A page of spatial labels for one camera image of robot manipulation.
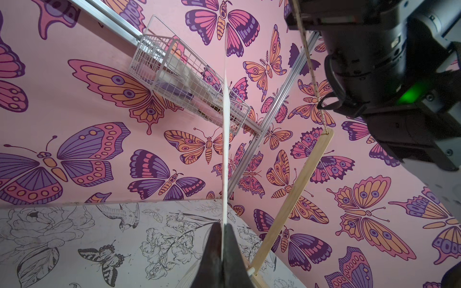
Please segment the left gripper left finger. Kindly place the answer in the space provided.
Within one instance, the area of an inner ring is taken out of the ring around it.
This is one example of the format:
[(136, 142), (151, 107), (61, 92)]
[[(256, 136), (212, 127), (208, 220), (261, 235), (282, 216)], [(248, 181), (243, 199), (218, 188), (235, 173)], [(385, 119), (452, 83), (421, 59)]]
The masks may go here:
[(191, 288), (222, 288), (222, 227), (220, 223), (211, 226), (204, 254)]

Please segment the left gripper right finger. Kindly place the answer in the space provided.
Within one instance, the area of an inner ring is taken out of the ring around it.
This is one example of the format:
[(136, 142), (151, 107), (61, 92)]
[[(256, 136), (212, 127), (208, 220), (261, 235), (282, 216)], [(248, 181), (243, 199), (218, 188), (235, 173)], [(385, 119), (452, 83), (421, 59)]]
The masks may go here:
[(253, 288), (231, 224), (223, 227), (222, 274), (224, 288)]

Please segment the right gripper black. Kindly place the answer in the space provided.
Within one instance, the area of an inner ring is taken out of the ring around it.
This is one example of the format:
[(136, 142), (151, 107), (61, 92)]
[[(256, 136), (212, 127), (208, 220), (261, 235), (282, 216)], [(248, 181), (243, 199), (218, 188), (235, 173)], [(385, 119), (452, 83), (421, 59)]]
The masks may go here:
[(290, 29), (318, 31), (333, 108), (379, 106), (437, 73), (449, 55), (449, 1), (291, 1)]

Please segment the white postcard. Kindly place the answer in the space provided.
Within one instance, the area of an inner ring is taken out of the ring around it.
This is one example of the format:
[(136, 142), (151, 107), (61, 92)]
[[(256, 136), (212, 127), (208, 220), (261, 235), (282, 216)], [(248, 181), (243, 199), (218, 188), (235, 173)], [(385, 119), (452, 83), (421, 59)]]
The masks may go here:
[(229, 186), (229, 136), (230, 136), (230, 121), (231, 121), (231, 102), (230, 102), (230, 93), (229, 85), (227, 78), (227, 54), (226, 48), (223, 50), (223, 176), (222, 176), (222, 244), (221, 244), (221, 261), (224, 262), (224, 248), (225, 248), (225, 228), (228, 224), (228, 186)]

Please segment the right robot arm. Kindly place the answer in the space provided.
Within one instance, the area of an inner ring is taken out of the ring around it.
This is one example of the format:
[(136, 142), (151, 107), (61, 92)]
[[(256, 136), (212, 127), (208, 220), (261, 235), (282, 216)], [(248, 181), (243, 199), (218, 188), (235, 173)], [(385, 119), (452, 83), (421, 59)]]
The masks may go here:
[(444, 230), (438, 263), (461, 255), (461, 58), (459, 1), (290, 1), (288, 27), (319, 32), (331, 87), (329, 111), (366, 125), (389, 162), (425, 184), (402, 202), (408, 217)]

